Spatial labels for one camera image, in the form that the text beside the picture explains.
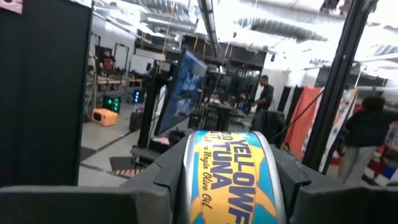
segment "box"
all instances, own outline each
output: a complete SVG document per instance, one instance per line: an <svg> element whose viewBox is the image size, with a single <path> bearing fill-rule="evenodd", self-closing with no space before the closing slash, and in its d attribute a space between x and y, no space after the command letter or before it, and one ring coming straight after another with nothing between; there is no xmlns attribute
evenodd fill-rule
<svg viewBox="0 0 398 224"><path fill-rule="evenodd" d="M92 118L94 122L106 127L114 126L118 122L118 114L104 108L94 109Z"/></svg>

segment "dark jacket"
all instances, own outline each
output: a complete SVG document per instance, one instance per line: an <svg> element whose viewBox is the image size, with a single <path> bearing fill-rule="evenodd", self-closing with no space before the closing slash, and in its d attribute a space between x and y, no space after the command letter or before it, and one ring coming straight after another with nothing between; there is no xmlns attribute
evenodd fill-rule
<svg viewBox="0 0 398 224"><path fill-rule="evenodd" d="M391 111L356 112L346 122L345 144L354 147L380 146L392 122L398 121L398 113Z"/></svg>
<svg viewBox="0 0 398 224"><path fill-rule="evenodd" d="M260 111L251 122L250 131L259 131L266 137L269 144L279 147L285 134L280 133L285 128L285 115L279 111Z"/></svg>

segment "monitor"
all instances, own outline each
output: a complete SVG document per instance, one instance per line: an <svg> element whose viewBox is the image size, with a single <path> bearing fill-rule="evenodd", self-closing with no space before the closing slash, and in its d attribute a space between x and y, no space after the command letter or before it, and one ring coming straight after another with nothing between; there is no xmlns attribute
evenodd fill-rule
<svg viewBox="0 0 398 224"><path fill-rule="evenodd" d="M157 122L155 135L162 134L190 116L197 107L207 65L183 49L174 69L164 107Z"/></svg>

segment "person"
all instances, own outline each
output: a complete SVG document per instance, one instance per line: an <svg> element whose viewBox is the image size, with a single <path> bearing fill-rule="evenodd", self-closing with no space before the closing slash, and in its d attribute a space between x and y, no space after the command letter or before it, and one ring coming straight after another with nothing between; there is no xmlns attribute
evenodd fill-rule
<svg viewBox="0 0 398 224"><path fill-rule="evenodd" d="M110 49L104 49L104 57L99 61L99 67L102 71L110 73L116 68L116 60L111 55Z"/></svg>
<svg viewBox="0 0 398 224"><path fill-rule="evenodd" d="M263 75L260 78L260 86L263 86L260 98L252 103L251 106L257 106L256 113L262 110L268 110L274 96L274 87L268 83L268 76Z"/></svg>
<svg viewBox="0 0 398 224"><path fill-rule="evenodd" d="M347 120L343 131L345 154L338 170L338 181L359 185L378 146L384 144L389 126L398 121L398 113L385 111L382 96L367 96L362 109Z"/></svg>

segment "black cable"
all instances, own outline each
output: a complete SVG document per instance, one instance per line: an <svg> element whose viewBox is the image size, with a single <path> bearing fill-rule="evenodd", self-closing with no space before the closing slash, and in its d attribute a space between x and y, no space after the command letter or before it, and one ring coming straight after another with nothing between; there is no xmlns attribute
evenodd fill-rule
<svg viewBox="0 0 398 224"><path fill-rule="evenodd" d="M310 108L310 106L312 106L317 100L318 100L318 98L320 97L320 96L322 96L322 94L323 94L323 91L324 91L325 89L323 89L318 95L317 95L317 97L315 97L311 102L310 102L310 104L292 121L292 122L290 122L290 124L288 124L283 130L281 130L280 132L278 132L275 136L273 136L272 138L273 139L275 139L276 137L278 137L278 135L280 135L280 134L282 134L282 133L284 133L291 125L293 125L294 123L296 123L296 121L298 121L300 118L301 118L301 116L303 116L303 114Z"/></svg>

